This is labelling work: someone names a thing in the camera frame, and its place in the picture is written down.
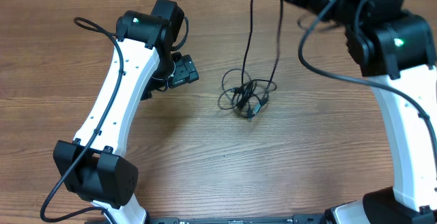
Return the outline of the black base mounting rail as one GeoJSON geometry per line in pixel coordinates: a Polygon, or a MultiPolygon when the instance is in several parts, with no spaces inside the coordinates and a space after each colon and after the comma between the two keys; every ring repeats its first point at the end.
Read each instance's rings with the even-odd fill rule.
{"type": "Polygon", "coordinates": [[[179,219],[150,218],[149,224],[331,224],[324,214],[293,214],[292,216],[179,219]]]}

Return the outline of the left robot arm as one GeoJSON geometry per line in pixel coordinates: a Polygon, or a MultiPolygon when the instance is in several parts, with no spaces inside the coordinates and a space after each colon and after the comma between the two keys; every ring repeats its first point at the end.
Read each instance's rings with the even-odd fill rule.
{"type": "Polygon", "coordinates": [[[180,48],[188,19],[175,1],[157,0],[150,14],[128,10],[109,34],[114,46],[95,104],[70,142],[58,141],[53,159],[64,186],[101,212],[107,223],[148,223],[135,197],[139,177],[126,160],[130,127],[142,100],[199,78],[180,48]]]}

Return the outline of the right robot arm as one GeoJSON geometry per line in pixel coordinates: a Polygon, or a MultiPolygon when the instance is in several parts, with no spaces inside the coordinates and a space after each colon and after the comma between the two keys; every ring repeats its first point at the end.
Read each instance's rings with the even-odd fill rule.
{"type": "Polygon", "coordinates": [[[372,89],[393,160],[393,185],[329,208],[322,223],[436,222],[436,48],[427,21],[404,0],[282,0],[344,26],[361,78],[372,89]]]}

